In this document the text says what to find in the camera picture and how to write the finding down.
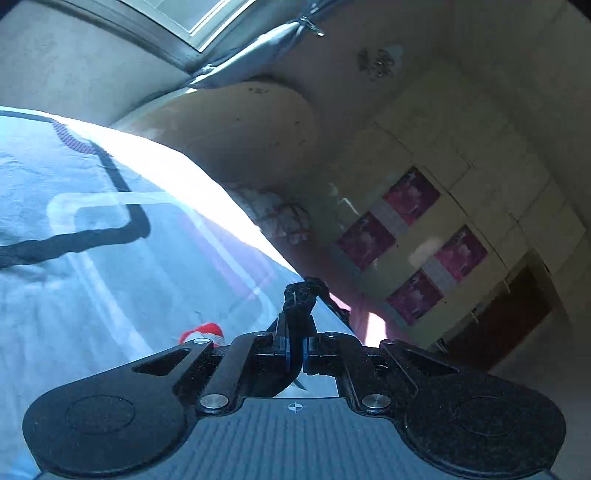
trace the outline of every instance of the window frame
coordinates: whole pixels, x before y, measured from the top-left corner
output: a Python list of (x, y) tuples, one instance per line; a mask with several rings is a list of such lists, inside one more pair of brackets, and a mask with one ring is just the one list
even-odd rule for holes
[(189, 44), (158, 21), (129, 6), (125, 3), (128, 0), (34, 1), (110, 31), (188, 74), (195, 73), (208, 60), (231, 48), (246, 46), (258, 35), (294, 18), (301, 7), (299, 2), (292, 0), (251, 2), (200, 52), (200, 46)]

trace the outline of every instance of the bed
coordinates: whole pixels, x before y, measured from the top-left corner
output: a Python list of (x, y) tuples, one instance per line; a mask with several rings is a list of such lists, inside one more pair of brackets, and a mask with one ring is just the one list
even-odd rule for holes
[[(39, 395), (170, 348), (204, 324), (265, 330), (301, 281), (226, 192), (145, 138), (0, 108), (0, 477), (38, 475)], [(319, 331), (351, 333), (322, 303)], [(300, 375), (292, 396), (336, 395)]]

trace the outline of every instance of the cabinet door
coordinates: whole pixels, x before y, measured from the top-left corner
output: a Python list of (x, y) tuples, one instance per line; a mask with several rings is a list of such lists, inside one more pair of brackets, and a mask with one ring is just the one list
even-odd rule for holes
[(360, 288), (384, 300), (406, 282), (428, 258), (466, 223), (466, 215), (446, 194), (423, 214), (394, 247), (378, 258), (359, 278)]
[(484, 295), (505, 278), (507, 270), (493, 253), (477, 265), (456, 288), (408, 330), (409, 337), (427, 348), (468, 315)]
[(536, 242), (536, 250), (551, 274), (571, 256), (583, 238), (585, 227), (570, 205), (564, 205), (548, 225), (544, 236)]

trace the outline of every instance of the window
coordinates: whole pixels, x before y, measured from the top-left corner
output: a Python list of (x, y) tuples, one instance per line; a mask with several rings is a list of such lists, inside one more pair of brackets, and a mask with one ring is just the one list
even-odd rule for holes
[(255, 0), (122, 0), (192, 45), (199, 53)]

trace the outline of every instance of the black stripe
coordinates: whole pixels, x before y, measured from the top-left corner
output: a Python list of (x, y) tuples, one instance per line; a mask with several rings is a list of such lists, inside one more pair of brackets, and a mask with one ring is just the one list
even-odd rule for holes
[[(0, 111), (0, 116), (11, 116), (51, 122), (41, 115), (30, 113)], [(129, 192), (129, 186), (115, 166), (111, 156), (99, 145), (91, 142), (105, 169), (113, 187), (117, 192)], [(17, 244), (0, 247), (0, 270), (15, 265), (33, 265), (58, 258), (69, 252), (83, 252), (102, 245), (130, 244), (140, 238), (150, 235), (150, 221), (141, 205), (127, 205), (129, 222), (121, 228), (107, 228), (101, 230), (84, 230), (75, 233), (54, 235), (45, 240), (24, 240)]]

